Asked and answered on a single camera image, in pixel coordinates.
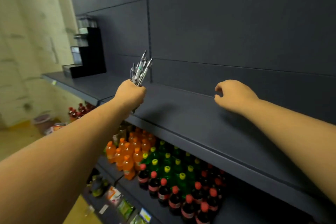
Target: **yellow bottle cap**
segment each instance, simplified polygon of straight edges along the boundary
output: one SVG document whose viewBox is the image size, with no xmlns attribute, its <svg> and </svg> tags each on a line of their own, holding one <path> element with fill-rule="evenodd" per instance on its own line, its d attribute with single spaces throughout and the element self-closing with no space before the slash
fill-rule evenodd
<svg viewBox="0 0 336 224">
<path fill-rule="evenodd" d="M 185 173 L 180 173 L 180 179 L 184 180 L 186 178 L 186 174 Z"/>
</svg>

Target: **red bottle cap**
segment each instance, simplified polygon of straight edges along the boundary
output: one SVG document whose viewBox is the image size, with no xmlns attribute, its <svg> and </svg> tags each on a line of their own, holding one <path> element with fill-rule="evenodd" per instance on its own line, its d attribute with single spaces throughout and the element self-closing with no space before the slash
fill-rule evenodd
<svg viewBox="0 0 336 224">
<path fill-rule="evenodd" d="M 216 190 L 215 188 L 211 188 L 211 189 L 210 189 L 210 195 L 211 195 L 212 197 L 217 197 L 217 190 Z"/>
<path fill-rule="evenodd" d="M 185 197 L 185 201 L 186 201 L 188 204 L 191 204 L 192 201 L 193 201 L 193 197 L 192 197 L 190 194 L 188 194 L 188 195 Z"/>
<path fill-rule="evenodd" d="M 202 184 L 200 182 L 195 182 L 195 188 L 196 189 L 201 189 L 202 188 Z"/>
<path fill-rule="evenodd" d="M 151 176 L 152 178 L 156 178 L 157 175 L 158 175 L 158 174 L 157 174 L 155 171 L 153 171 L 153 172 L 150 174 L 150 176 Z"/>
<path fill-rule="evenodd" d="M 219 186 L 219 185 L 223 185 L 223 182 L 220 178 L 216 178 L 215 179 L 215 184 Z"/>
<path fill-rule="evenodd" d="M 177 194 L 179 192 L 179 188 L 177 186 L 173 186 L 172 190 L 173 194 Z"/>
<path fill-rule="evenodd" d="M 201 210 L 203 213 L 207 213 L 209 209 L 208 203 L 207 202 L 202 202 L 201 203 Z"/>
<path fill-rule="evenodd" d="M 166 178 L 162 178 L 161 179 L 161 185 L 162 186 L 166 186 L 167 185 L 167 179 Z"/>
</svg>

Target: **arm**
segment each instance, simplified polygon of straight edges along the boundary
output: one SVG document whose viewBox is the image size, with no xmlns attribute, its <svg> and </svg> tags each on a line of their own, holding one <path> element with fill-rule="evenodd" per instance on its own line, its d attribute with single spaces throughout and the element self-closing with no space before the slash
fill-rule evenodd
<svg viewBox="0 0 336 224">
<path fill-rule="evenodd" d="M 336 204 L 336 126 L 260 100 L 246 85 L 220 82 L 215 101 L 254 123 Z"/>
<path fill-rule="evenodd" d="M 63 223 L 107 142 L 145 88 L 123 82 L 115 97 L 0 162 L 0 223 Z"/>
</svg>

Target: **price tag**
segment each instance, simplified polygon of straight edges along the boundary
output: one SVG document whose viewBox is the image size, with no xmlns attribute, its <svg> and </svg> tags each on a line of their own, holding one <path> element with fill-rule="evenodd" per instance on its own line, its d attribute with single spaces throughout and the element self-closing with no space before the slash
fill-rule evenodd
<svg viewBox="0 0 336 224">
<path fill-rule="evenodd" d="M 107 207 L 108 207 L 108 205 L 104 205 L 104 206 L 100 209 L 99 213 L 100 213 L 100 214 L 103 214 L 103 213 L 106 211 Z"/>
<path fill-rule="evenodd" d="M 141 211 L 139 213 L 139 215 L 146 221 L 146 222 L 150 222 L 151 221 L 151 218 L 152 216 L 144 209 L 144 208 L 141 208 Z"/>
<path fill-rule="evenodd" d="M 79 33 L 80 34 L 87 34 L 88 33 L 87 28 L 80 28 Z"/>
</svg>

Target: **bottle label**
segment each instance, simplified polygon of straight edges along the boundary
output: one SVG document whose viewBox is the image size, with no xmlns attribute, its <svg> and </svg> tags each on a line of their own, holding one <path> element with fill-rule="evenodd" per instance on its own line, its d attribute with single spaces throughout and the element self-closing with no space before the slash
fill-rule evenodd
<svg viewBox="0 0 336 224">
<path fill-rule="evenodd" d="M 181 213 L 187 219 L 192 219 L 195 215 L 195 213 L 186 213 L 185 211 L 183 211 L 183 208 L 181 209 Z"/>
<path fill-rule="evenodd" d="M 197 223 L 197 224 L 210 224 L 210 221 L 208 221 L 208 222 L 201 222 L 201 221 L 197 218 L 197 216 L 196 216 L 196 223 Z"/>
<path fill-rule="evenodd" d="M 158 190 L 159 190 L 159 187 L 148 186 L 148 189 L 149 189 L 150 191 L 158 191 Z"/>
<path fill-rule="evenodd" d="M 139 182 L 140 183 L 145 183 L 145 182 L 148 182 L 148 177 L 147 178 L 140 178 L 140 177 L 138 177 L 138 180 L 139 180 Z"/>
<path fill-rule="evenodd" d="M 178 209 L 181 207 L 181 203 L 174 204 L 169 200 L 169 206 L 173 209 Z"/>
<path fill-rule="evenodd" d="M 167 195 L 161 195 L 160 193 L 158 193 L 157 196 L 161 200 L 166 200 L 166 199 L 169 199 L 169 197 L 170 197 L 169 194 L 167 194 Z"/>
<path fill-rule="evenodd" d="M 196 204 L 201 204 L 202 203 L 202 198 L 201 199 L 194 199 L 194 198 L 192 198 L 193 200 L 194 200 L 194 202 L 196 203 Z"/>
<path fill-rule="evenodd" d="M 218 210 L 218 206 L 211 206 L 211 205 L 209 205 L 209 210 L 215 212 L 215 211 Z"/>
</svg>

